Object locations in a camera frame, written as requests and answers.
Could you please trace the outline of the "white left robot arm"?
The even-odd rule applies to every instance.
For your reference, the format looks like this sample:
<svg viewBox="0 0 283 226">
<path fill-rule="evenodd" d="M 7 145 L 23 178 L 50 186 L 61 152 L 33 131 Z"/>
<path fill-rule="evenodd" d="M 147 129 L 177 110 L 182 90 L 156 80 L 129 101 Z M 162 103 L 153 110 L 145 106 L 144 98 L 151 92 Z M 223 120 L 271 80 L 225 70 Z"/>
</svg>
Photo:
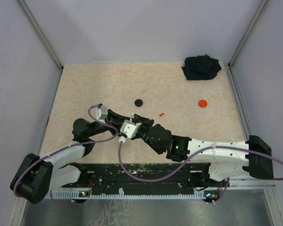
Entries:
<svg viewBox="0 0 283 226">
<path fill-rule="evenodd" d="M 96 141 L 91 137 L 109 131 L 114 139 L 125 133 L 132 117 L 121 116 L 103 105 L 90 107 L 96 109 L 94 120 L 89 122 L 79 118 L 73 123 L 73 140 L 66 146 L 45 154 L 28 154 L 18 168 L 10 189 L 17 197 L 22 197 L 32 204 L 37 204 L 53 190 L 64 186 L 88 186 L 87 195 L 91 194 L 92 182 L 89 181 L 87 168 L 75 161 L 87 156 L 94 148 Z"/>
</svg>

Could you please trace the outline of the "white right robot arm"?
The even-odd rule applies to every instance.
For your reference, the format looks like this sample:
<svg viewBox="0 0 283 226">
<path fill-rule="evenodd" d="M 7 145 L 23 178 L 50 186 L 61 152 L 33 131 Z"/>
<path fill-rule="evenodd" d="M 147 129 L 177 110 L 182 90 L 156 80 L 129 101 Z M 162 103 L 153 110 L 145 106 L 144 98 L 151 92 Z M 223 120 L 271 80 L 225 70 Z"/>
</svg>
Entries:
<svg viewBox="0 0 283 226">
<path fill-rule="evenodd" d="M 258 136 L 230 143 L 209 142 L 173 135 L 154 120 L 137 114 L 132 115 L 130 122 L 138 127 L 132 139 L 142 139 L 157 154 L 165 153 L 174 162 L 208 163 L 208 170 L 201 174 L 206 186 L 237 176 L 265 180 L 274 177 L 271 147 Z"/>
</svg>

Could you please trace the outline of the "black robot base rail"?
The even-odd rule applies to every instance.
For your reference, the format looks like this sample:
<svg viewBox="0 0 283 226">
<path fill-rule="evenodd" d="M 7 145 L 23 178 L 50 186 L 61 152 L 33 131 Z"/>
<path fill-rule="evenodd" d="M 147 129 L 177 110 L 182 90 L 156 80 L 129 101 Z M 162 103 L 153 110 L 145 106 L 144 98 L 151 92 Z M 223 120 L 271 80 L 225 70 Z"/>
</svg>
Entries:
<svg viewBox="0 0 283 226">
<path fill-rule="evenodd" d="M 179 168 L 175 163 L 72 163 L 81 171 L 76 182 L 68 181 L 57 189 L 85 188 L 92 195 L 192 195 L 207 188 L 219 193 L 227 181 L 216 182 L 209 178 L 209 163 L 185 164 Z"/>
</svg>

